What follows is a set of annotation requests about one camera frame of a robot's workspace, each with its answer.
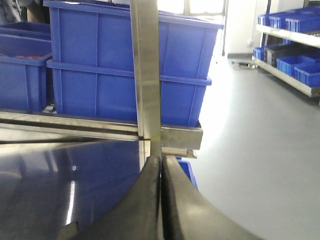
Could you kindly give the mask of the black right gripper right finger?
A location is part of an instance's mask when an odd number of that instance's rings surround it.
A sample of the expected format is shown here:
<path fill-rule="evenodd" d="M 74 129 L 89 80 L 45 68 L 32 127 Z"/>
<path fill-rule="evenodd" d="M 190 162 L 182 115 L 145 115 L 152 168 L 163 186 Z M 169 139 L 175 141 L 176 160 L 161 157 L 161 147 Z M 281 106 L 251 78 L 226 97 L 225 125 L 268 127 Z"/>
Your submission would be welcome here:
<path fill-rule="evenodd" d="M 260 239 L 212 205 L 172 155 L 162 158 L 161 209 L 166 240 Z"/>

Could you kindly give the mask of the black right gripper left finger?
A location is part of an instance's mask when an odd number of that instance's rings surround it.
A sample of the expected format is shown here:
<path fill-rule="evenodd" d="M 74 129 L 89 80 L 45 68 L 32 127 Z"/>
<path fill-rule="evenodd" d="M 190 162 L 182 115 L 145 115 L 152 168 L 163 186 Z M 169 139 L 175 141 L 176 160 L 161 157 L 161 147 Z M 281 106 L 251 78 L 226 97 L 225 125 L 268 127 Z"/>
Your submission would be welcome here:
<path fill-rule="evenodd" d="M 124 197 L 73 240 L 156 240 L 160 201 L 161 160 L 147 158 Z"/>

